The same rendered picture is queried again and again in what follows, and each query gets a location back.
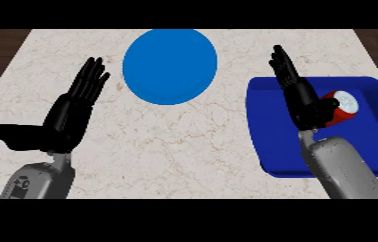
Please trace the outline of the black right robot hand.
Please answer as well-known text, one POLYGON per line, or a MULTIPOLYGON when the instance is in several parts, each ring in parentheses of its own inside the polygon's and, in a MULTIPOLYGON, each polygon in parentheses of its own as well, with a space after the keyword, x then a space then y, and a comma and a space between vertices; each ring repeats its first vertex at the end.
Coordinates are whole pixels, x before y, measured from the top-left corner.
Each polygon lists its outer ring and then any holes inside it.
POLYGON ((300 131, 324 128, 334 119, 340 106, 336 98, 321 99, 309 80, 299 75, 291 58, 281 45, 274 46, 271 67, 284 90, 294 125, 300 131))

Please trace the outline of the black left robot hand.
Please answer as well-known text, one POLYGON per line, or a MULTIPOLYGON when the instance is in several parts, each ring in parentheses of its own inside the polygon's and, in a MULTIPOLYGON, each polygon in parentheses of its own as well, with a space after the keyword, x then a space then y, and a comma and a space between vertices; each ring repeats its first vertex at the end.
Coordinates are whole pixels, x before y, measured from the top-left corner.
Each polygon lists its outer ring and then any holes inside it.
POLYGON ((11 150, 40 150, 46 153, 70 153, 74 150, 85 137, 108 78, 102 58, 91 57, 69 92, 52 105, 43 125, 0 124, 0 141, 11 150))

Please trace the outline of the red can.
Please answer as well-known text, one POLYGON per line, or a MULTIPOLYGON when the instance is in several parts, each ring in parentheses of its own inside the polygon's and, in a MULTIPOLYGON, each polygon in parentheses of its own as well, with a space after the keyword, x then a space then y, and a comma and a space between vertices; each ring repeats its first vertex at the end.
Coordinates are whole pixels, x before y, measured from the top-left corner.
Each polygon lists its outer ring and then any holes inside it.
POLYGON ((336 124, 351 120, 359 112, 359 102, 355 96, 343 90, 333 90, 325 96, 324 99, 334 98, 339 100, 340 105, 334 111, 334 118, 330 122, 325 123, 325 126, 334 126, 336 124))

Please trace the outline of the dark blue tray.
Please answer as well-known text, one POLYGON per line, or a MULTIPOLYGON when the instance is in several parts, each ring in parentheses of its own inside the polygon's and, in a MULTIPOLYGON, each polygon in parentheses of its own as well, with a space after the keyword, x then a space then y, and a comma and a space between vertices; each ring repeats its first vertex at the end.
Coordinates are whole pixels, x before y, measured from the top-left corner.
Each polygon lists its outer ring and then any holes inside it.
MULTIPOLYGON (((348 91, 359 102, 356 116, 322 129, 317 139, 342 136, 355 146, 378 176, 378 79, 364 77, 309 77, 317 93, 348 91)), ((302 157, 299 130, 293 123, 284 91, 275 77, 250 80, 246 97, 252 141, 263 170, 278 178, 312 178, 302 157)))

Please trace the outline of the blue round plate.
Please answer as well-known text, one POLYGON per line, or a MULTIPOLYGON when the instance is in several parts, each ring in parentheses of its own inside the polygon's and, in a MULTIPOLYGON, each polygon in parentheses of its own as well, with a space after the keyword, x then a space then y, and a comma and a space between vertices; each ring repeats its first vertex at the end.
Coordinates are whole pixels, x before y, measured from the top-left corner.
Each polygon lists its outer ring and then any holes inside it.
POLYGON ((126 85, 153 104, 176 105, 193 100, 212 85, 216 72, 216 48, 195 29, 153 29, 126 51, 126 85))

